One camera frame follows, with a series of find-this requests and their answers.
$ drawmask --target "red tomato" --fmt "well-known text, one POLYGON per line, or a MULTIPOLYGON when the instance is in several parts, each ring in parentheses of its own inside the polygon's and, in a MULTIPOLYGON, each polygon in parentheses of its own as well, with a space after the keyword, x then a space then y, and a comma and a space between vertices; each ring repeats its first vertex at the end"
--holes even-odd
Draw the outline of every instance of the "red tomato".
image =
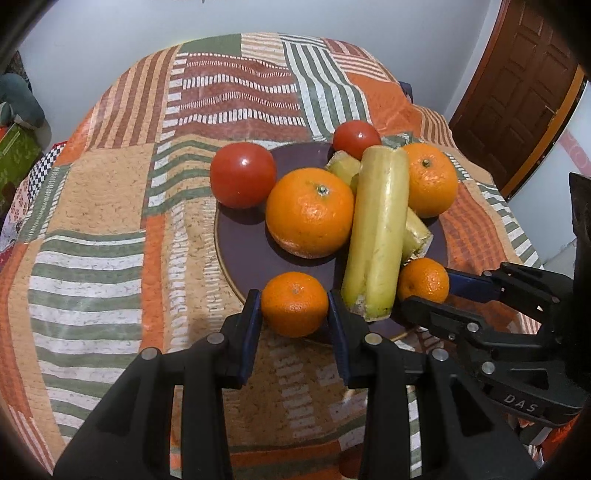
POLYGON ((266 148, 239 142, 220 148, 209 170, 212 192, 230 208, 250 208, 263 202, 277 179, 277 166, 266 148))
POLYGON ((357 160, 361 160, 366 148, 381 144, 378 131, 363 120, 350 120, 339 125, 333 137, 335 151, 344 150, 357 160))

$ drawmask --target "door frame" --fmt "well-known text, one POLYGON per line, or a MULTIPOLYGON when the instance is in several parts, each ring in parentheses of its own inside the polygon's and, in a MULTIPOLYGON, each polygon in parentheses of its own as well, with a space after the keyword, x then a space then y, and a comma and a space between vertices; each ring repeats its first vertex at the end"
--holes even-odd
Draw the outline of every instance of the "door frame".
MULTIPOLYGON (((482 57, 480 58, 480 62, 476 71, 474 72, 474 76, 470 81, 470 85, 466 89, 464 96, 462 97, 462 101, 457 106, 456 111, 454 112, 452 119, 449 122, 449 128, 451 130, 459 122, 460 118, 464 114, 472 95, 474 94, 482 75, 488 65, 489 60, 491 59, 491 55, 493 50, 495 49, 496 42, 499 39, 499 35, 501 33, 501 28, 503 23, 505 22, 505 17, 507 15, 507 10, 509 8, 509 4, 512 0, 502 0, 501 7, 499 8, 499 13, 496 16, 495 26, 492 29, 491 36, 486 44, 486 48, 482 57)), ((531 173, 533 173, 533 169, 535 169, 536 165, 538 164, 542 155, 547 151, 550 144, 554 141, 555 137, 558 136, 563 127, 565 127, 565 120, 569 117, 569 113, 573 108, 575 102, 577 101, 577 96, 579 94, 579 90, 581 85, 585 80, 585 75, 583 73, 583 69, 579 65, 577 70, 574 74, 573 81, 569 87, 569 90, 564 97, 564 101, 556 110, 556 113, 552 117, 552 120, 548 124, 546 132, 538 142, 538 144, 532 150, 530 156, 526 159, 523 165, 517 170, 517 172, 509 179, 507 184, 501 189, 501 195, 503 197, 508 198, 513 193, 515 193, 517 187, 521 186, 523 179, 528 177, 531 173)))

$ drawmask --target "door panel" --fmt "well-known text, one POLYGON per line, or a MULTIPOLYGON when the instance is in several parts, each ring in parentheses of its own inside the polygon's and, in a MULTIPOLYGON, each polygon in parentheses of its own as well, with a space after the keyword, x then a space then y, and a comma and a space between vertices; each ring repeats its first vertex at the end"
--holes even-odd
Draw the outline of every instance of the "door panel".
POLYGON ((512 0, 488 64, 459 120, 456 144, 499 189, 544 135, 577 62, 527 0, 512 0))

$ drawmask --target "patchwork tablecloth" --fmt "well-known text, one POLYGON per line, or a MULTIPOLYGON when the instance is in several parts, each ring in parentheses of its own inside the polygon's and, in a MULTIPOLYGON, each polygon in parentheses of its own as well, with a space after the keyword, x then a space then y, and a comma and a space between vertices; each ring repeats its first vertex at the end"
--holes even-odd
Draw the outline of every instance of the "patchwork tablecloth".
MULTIPOLYGON (((240 311, 214 242, 215 152, 238 140, 267 148, 330 141, 336 126, 358 118, 385 142, 419 139, 452 159, 459 192, 440 217, 450 267, 540 265, 490 175, 461 155, 443 117, 409 103, 364 49, 258 33, 156 52, 118 78, 80 124, 0 273, 0 405, 48 470, 140 349, 186 348, 240 311)), ((456 303, 499 330, 535 331, 500 304, 456 303)), ((404 344, 428 350, 441 342, 424 332, 404 344)), ((363 438, 366 392, 343 388, 330 348, 268 329, 249 384, 226 392, 225 405, 238 479, 340 479, 338 454, 363 438)), ((174 472, 178 407, 177 399, 174 472)))

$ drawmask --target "sugarcane piece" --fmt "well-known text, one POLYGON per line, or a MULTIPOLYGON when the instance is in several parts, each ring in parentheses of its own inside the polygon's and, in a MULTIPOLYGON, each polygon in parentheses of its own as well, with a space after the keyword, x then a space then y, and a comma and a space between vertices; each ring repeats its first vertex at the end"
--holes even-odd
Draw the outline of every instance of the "sugarcane piece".
MULTIPOLYGON (((356 194, 359 170, 361 169, 359 160, 340 150, 326 164, 326 169, 343 180, 349 185, 353 194, 356 194)), ((408 208, 406 230, 402 240, 402 263, 405 264, 409 260, 424 257, 432 240, 433 234, 417 214, 408 208)))
POLYGON ((408 157, 401 148, 363 154, 349 257, 341 294, 366 321, 390 315, 402 262, 408 211, 408 157))

